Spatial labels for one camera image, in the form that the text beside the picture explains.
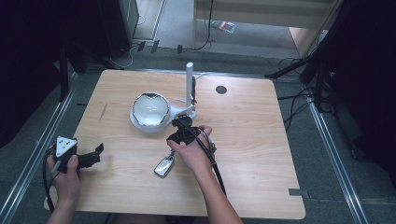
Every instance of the wooden desk panel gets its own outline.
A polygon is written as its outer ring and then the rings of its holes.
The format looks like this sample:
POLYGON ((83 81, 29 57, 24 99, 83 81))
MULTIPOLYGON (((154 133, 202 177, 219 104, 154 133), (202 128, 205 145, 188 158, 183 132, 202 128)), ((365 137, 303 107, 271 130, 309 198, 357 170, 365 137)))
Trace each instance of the wooden desk panel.
MULTIPOLYGON (((129 119, 134 99, 156 91, 173 105, 185 97, 181 74, 106 70, 100 77, 75 137, 78 153, 104 143, 102 161, 83 171, 79 211, 206 216, 205 202, 192 172, 176 155, 165 179, 153 173, 170 148, 163 133, 138 131, 129 119)), ((270 80, 201 77, 196 85, 197 117, 207 124, 228 198, 240 217, 303 218, 299 184, 285 128, 270 80), (225 86, 225 94, 216 93, 225 86)))

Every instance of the key fob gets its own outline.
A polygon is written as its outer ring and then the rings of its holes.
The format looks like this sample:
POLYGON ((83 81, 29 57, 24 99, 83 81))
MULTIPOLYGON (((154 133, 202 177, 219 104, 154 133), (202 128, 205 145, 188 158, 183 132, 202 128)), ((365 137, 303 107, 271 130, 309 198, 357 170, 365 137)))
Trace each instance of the key fob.
POLYGON ((154 173, 160 178, 166 177, 166 175, 171 170, 174 161, 174 157, 163 158, 163 160, 157 165, 157 167, 155 167, 154 173))

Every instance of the keychain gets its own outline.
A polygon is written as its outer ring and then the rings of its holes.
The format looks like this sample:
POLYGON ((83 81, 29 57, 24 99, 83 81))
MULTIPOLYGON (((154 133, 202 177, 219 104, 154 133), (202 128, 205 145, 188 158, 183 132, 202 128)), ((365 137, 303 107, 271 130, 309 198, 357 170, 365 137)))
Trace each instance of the keychain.
POLYGON ((171 170, 173 163, 175 161, 175 151, 172 149, 171 154, 168 157, 163 158, 163 160, 155 167, 154 173, 160 178, 166 177, 166 175, 171 170))

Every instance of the white cylindrical tube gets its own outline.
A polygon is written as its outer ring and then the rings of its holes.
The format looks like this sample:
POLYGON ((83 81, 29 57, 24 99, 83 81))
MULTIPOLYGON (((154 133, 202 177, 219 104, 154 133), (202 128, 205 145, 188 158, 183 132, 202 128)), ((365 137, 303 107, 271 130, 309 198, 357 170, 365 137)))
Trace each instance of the white cylindrical tube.
POLYGON ((192 100, 192 70, 194 63, 187 63, 186 65, 186 106, 191 105, 192 100))

